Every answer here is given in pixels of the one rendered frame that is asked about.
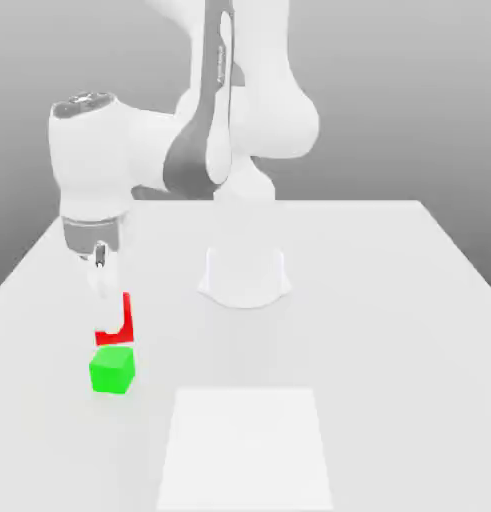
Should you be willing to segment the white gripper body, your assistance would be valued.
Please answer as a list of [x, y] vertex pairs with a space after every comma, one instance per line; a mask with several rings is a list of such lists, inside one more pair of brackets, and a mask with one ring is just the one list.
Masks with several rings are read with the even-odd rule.
[[97, 331], [118, 332], [123, 324], [122, 290], [116, 271], [107, 263], [105, 266], [90, 263], [88, 283], [92, 291], [94, 327]]

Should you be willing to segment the small red cube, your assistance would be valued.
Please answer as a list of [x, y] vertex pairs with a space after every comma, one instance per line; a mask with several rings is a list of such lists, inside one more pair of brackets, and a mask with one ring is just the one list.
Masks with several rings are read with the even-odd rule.
[[132, 343], [134, 341], [131, 299], [128, 292], [122, 293], [122, 324], [116, 332], [96, 331], [95, 343], [98, 347]]

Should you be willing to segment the small green cube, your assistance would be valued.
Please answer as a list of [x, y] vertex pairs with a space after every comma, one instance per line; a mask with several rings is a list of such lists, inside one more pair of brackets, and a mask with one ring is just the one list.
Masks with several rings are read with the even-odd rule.
[[128, 346], [102, 346], [89, 363], [95, 392], [125, 394], [135, 376], [134, 351]]

